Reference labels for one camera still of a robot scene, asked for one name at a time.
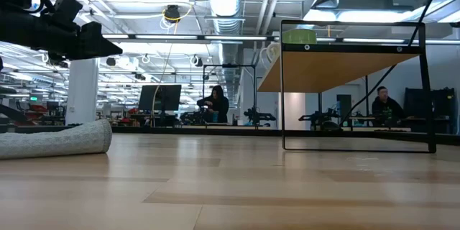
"dark hair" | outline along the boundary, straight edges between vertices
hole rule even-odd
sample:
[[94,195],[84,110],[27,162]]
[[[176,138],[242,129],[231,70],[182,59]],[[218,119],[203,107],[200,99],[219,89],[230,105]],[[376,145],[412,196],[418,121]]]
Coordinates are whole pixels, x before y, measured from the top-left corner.
[[221,86],[214,86],[213,90],[211,91],[211,97],[213,96],[213,92],[216,91],[218,100],[224,99],[224,90]]
[[386,88],[386,87],[384,87],[384,86],[380,86],[379,88],[377,88],[377,93],[379,93],[379,92],[380,92],[380,90],[383,90],[383,89],[387,90],[387,88]]

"person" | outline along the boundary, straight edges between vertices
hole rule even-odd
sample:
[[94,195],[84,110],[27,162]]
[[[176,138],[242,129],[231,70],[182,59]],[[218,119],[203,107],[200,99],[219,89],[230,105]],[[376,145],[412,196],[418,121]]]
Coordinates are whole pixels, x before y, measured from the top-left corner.
[[224,96],[221,86],[214,86],[212,94],[196,102],[200,107],[207,106],[208,112],[218,111],[217,122],[227,123],[227,112],[229,111],[229,100]]
[[388,90],[384,86],[377,89],[378,96],[372,103],[372,114],[380,116],[378,123],[384,124],[386,121],[397,121],[404,119],[403,108],[392,98],[388,96]]

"woman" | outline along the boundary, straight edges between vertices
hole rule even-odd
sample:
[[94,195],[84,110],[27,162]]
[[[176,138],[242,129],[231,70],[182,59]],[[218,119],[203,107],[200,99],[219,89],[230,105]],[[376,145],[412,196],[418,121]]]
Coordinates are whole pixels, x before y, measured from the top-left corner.
[[224,90],[221,86],[214,86],[211,96],[197,101],[196,105],[200,107],[207,105],[208,112],[218,111],[217,122],[227,123],[229,100],[224,96]]

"gray rolled mat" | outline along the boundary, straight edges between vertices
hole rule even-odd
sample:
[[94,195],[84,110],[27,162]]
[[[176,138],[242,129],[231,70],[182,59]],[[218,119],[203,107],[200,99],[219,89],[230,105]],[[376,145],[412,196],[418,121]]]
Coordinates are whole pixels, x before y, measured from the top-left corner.
[[107,152],[112,140],[110,123],[101,119],[61,132],[0,134],[0,159]]

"black jacket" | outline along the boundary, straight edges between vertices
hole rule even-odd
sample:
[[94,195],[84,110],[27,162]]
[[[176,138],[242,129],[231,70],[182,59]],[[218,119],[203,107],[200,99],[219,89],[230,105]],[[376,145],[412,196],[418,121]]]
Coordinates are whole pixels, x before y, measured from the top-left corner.
[[229,100],[223,97],[221,100],[216,100],[212,96],[208,96],[196,102],[196,105],[202,107],[205,106],[205,101],[210,101],[213,106],[209,107],[214,111],[218,111],[217,121],[219,123],[227,123],[227,112],[229,111]]
[[387,102],[380,101],[379,96],[372,103],[372,114],[383,115],[387,119],[404,119],[403,108],[392,98],[388,97]]

